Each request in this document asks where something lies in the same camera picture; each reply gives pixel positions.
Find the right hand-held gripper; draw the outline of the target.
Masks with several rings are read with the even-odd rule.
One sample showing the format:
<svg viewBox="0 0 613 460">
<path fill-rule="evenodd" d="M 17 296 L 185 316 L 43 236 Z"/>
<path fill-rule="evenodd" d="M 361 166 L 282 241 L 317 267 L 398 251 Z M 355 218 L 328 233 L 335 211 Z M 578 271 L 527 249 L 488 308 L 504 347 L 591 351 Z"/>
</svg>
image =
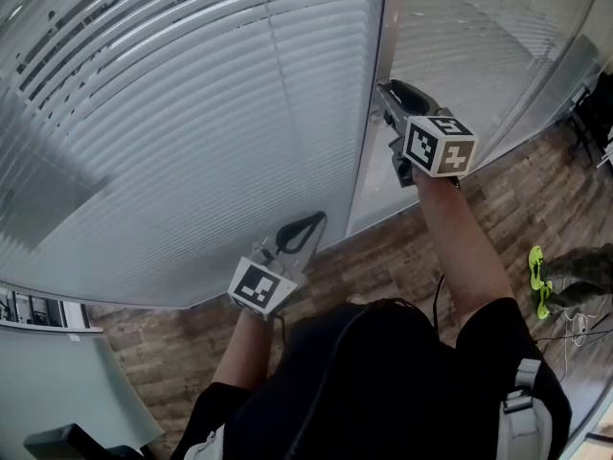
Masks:
<svg viewBox="0 0 613 460">
<path fill-rule="evenodd" d="M 397 134 L 389 144 L 402 188 L 415 184 L 413 170 L 456 184 L 468 174 L 478 136 L 425 92 L 402 80 L 380 81 L 375 104 Z"/>
</svg>

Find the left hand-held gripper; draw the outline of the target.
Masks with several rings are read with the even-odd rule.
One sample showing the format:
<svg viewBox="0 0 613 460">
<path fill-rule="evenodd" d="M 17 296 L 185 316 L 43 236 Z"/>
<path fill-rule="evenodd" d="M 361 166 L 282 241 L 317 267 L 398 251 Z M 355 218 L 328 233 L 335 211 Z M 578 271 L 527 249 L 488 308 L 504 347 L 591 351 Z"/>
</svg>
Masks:
<svg viewBox="0 0 613 460">
<path fill-rule="evenodd" d="M 271 320 L 305 284 L 304 271 L 326 224 L 327 215 L 317 211 L 253 243 L 248 256 L 240 258 L 227 290 L 232 303 L 263 321 Z"/>
</svg>

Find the person's left forearm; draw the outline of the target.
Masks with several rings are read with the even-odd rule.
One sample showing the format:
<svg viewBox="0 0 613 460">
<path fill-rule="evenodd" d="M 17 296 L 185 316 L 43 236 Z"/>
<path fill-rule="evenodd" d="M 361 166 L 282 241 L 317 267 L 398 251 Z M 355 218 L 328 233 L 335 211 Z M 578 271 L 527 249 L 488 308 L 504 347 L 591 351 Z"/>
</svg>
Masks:
<svg viewBox="0 0 613 460">
<path fill-rule="evenodd" d="M 253 392 L 267 379 L 274 324 L 243 310 L 229 344 L 213 374 L 221 383 Z"/>
</svg>

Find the person's right forearm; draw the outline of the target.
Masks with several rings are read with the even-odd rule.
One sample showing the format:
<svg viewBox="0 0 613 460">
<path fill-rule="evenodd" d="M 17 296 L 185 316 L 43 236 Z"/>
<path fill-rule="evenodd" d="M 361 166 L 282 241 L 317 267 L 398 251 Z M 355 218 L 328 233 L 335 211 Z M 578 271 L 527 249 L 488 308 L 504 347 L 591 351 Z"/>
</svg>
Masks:
<svg viewBox="0 0 613 460">
<path fill-rule="evenodd" d="M 413 179 L 458 322 L 464 327 L 484 306 L 513 296 L 508 273 L 452 182 L 418 169 Z"/>
</svg>

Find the person's black shirt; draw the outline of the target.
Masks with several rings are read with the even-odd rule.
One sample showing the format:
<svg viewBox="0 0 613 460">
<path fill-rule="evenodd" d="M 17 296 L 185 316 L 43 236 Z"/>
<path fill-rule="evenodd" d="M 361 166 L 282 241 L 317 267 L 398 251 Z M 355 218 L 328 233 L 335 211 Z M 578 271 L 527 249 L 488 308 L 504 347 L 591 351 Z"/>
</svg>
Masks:
<svg viewBox="0 0 613 460">
<path fill-rule="evenodd" d="M 478 310 L 454 346 L 417 308 L 343 304 L 297 323 L 253 392 L 211 383 L 171 460 L 217 430 L 222 460 L 495 460 L 525 358 L 542 354 L 510 298 Z"/>
</svg>

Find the black equipment cart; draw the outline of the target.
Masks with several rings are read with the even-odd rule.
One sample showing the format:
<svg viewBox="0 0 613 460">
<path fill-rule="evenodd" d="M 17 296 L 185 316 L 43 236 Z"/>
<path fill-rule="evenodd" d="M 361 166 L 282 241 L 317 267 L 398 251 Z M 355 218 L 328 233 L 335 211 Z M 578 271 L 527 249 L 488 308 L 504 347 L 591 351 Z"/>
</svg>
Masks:
<svg viewBox="0 0 613 460">
<path fill-rule="evenodd" d="M 568 118 L 575 133 L 576 142 L 569 148 L 575 155 L 580 146 L 594 163 L 589 149 L 589 139 L 605 153 L 613 146 L 613 74 L 601 72 L 593 89 L 584 88 Z"/>
</svg>

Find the frosted glass door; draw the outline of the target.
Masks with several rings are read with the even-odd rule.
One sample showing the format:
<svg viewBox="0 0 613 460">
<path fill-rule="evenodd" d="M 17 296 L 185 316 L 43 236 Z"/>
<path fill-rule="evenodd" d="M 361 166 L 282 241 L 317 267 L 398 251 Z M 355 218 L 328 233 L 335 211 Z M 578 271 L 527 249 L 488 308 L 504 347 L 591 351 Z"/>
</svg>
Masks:
<svg viewBox="0 0 613 460">
<path fill-rule="evenodd" d="M 25 439 L 69 424 L 106 448 L 163 433 L 102 332 L 0 323 L 0 460 L 34 460 Z"/>
</svg>

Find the black equipment case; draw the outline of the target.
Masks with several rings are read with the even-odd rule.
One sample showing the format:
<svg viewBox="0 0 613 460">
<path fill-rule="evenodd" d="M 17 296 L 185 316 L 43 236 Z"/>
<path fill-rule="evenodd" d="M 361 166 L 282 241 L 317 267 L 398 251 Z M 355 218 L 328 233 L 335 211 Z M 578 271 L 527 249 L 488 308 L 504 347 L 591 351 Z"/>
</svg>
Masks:
<svg viewBox="0 0 613 460">
<path fill-rule="evenodd" d="M 129 446 L 104 448 L 77 424 L 29 435 L 23 447 L 36 460 L 147 460 Z"/>
</svg>

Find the grey metal window post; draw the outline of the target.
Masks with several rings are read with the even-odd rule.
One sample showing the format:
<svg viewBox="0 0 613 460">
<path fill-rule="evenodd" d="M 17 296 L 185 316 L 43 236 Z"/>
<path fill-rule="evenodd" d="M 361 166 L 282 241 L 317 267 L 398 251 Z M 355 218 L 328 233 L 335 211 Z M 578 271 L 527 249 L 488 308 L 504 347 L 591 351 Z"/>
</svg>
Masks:
<svg viewBox="0 0 613 460">
<path fill-rule="evenodd" d="M 401 7 L 401 0 L 382 0 L 374 83 L 387 80 L 391 76 Z M 370 103 L 352 207 L 345 232 L 347 238 L 373 223 L 375 213 L 383 203 L 383 184 L 389 179 L 390 153 L 385 144 L 392 139 L 392 133 L 383 123 L 370 122 L 370 113 L 376 109 L 379 109 L 378 106 Z"/>
</svg>

